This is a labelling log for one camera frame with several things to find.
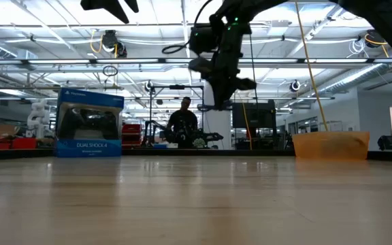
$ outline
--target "dualshock 4 box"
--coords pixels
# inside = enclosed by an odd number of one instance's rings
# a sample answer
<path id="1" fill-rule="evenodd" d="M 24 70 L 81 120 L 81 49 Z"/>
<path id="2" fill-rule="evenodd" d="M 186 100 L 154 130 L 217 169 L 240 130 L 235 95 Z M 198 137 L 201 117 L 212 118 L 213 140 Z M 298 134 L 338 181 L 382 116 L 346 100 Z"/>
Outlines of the dualshock 4 box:
<path id="1" fill-rule="evenodd" d="M 55 128 L 57 157 L 119 157 L 124 98 L 62 88 Z"/>

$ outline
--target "computer monitor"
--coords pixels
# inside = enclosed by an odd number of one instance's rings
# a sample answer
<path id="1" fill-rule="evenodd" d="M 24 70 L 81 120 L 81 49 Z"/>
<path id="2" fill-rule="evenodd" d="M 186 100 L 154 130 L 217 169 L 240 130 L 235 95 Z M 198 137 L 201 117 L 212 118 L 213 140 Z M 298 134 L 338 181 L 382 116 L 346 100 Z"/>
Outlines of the computer monitor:
<path id="1" fill-rule="evenodd" d="M 245 103 L 246 117 L 248 125 L 246 125 L 246 118 L 244 116 L 243 104 L 233 104 L 232 125 L 233 128 L 276 128 L 276 109 L 273 100 L 267 103 Z"/>

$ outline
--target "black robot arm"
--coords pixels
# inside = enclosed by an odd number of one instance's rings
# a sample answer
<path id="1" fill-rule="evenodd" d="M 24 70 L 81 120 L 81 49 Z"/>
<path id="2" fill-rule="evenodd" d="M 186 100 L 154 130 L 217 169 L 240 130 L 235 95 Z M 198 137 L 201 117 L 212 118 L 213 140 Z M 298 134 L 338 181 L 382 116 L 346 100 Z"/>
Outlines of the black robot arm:
<path id="1" fill-rule="evenodd" d="M 237 74 L 243 35 L 251 34 L 249 22 L 260 12 L 287 0 L 225 0 L 211 15 L 210 26 L 196 24 L 192 29 L 190 49 L 200 54 L 214 52 L 211 61 L 197 58 L 189 68 L 201 72 L 214 93 L 214 106 L 221 110 L 235 90 L 254 89 L 256 83 L 239 79 Z M 392 47 L 392 0 L 331 0 L 368 22 Z"/>

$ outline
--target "orange container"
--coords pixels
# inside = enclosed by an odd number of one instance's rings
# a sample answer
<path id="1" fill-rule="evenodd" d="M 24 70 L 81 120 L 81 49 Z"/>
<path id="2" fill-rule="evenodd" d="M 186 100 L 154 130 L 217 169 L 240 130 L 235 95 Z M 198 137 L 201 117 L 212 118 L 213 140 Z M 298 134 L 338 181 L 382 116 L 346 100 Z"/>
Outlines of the orange container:
<path id="1" fill-rule="evenodd" d="M 314 132 L 293 135 L 301 159 L 365 160 L 370 132 Z"/>

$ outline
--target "ceiling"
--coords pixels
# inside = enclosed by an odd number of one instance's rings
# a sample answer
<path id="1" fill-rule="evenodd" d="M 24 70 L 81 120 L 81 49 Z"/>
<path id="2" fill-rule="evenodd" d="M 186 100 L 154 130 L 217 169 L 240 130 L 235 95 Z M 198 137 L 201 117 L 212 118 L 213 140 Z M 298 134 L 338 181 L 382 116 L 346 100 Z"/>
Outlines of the ceiling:
<path id="1" fill-rule="evenodd" d="M 26 13 L 13 1 L 16 0 L 0 0 L 0 45 L 12 52 L 28 50 L 37 55 L 39 59 L 93 59 L 94 56 L 100 59 L 114 58 L 113 54 L 104 49 L 99 53 L 93 52 L 89 43 L 91 39 L 99 41 L 101 34 L 109 29 L 116 30 L 118 38 L 125 43 L 128 59 L 195 57 L 192 52 L 187 54 L 186 50 L 166 55 L 161 53 L 161 49 L 168 46 L 165 44 L 183 44 L 188 39 L 193 21 L 205 2 L 203 0 L 138 0 L 140 12 L 136 14 L 128 8 L 124 1 L 120 1 L 130 20 L 129 24 L 123 24 L 105 10 L 84 11 L 80 6 L 80 0 L 23 1 L 27 11 L 37 18 Z M 346 57 L 364 57 L 365 54 L 370 57 L 383 57 L 384 53 L 380 48 L 365 47 L 363 51 L 357 54 L 353 53 L 353 40 L 358 36 L 363 37 L 368 29 L 372 29 L 366 20 L 349 12 L 339 11 L 340 15 L 335 15 L 333 21 L 326 23 L 324 19 L 328 13 L 334 11 L 335 4 L 321 0 L 299 2 L 304 33 L 314 30 L 313 36 L 308 39 L 308 52 L 312 58 L 345 59 Z M 198 22 L 208 22 L 209 16 L 215 13 L 221 3 L 221 0 L 211 2 L 202 12 Z M 244 58 L 250 58 L 252 54 L 254 58 L 258 59 L 305 57 L 304 49 L 300 46 L 301 31 L 294 2 L 284 3 L 261 12 L 251 22 L 251 27 L 253 44 L 250 45 L 249 36 L 244 37 L 245 41 L 242 46 Z M 71 48 L 61 40 L 59 41 L 56 36 L 68 43 Z M 279 40 L 282 36 L 286 38 L 284 41 Z M 340 43 L 324 44 L 333 41 Z M 99 42 L 93 42 L 92 45 L 94 49 L 100 47 Z M 62 86 L 98 86 L 101 88 L 107 79 L 100 72 L 102 65 L 98 65 L 94 72 L 88 70 L 91 66 L 86 67 L 85 65 L 78 66 L 88 68 L 81 69 L 80 72 L 56 72 L 62 68 L 71 69 L 74 67 L 77 66 L 38 65 L 35 67 L 36 70 L 28 71 L 28 73 L 30 73 L 30 80 L 37 80 L 35 86 L 61 84 Z M 317 85 L 320 86 L 350 68 L 354 67 L 314 68 L 312 73 L 316 76 Z M 46 69 L 54 71 L 46 73 L 44 72 Z M 0 66 L 0 74 L 13 78 L 20 83 L 17 85 L 27 84 L 27 72 L 25 71 L 15 66 Z M 254 72 L 251 67 L 242 67 L 239 77 L 253 79 Z M 310 74 L 306 67 L 282 65 L 257 67 L 255 68 L 255 78 L 259 83 L 258 96 L 291 97 L 296 95 L 289 91 L 291 81 L 298 80 L 307 85 L 310 82 Z M 181 66 L 164 64 L 119 65 L 119 74 L 115 78 L 109 79 L 108 84 L 111 86 L 116 83 L 124 88 L 127 91 L 125 92 L 126 96 L 143 97 L 144 85 L 148 80 L 152 81 L 154 85 L 203 85 L 200 75 L 189 72 L 186 64 L 181 64 Z M 309 90 L 310 86 L 302 86 L 299 94 Z M 108 90 L 105 93 L 124 94 L 121 90 Z M 52 91 L 45 91 L 44 94 L 56 97 L 56 93 Z M 161 95 L 193 95 L 196 97 L 194 92 L 190 90 L 179 93 L 164 90 Z M 197 103 L 200 101 L 195 99 L 192 106 L 195 107 Z M 164 106 L 176 107 L 176 104 L 175 101 L 170 101 Z M 142 109 L 142 105 L 135 101 L 129 102 L 128 106 L 134 110 Z"/>

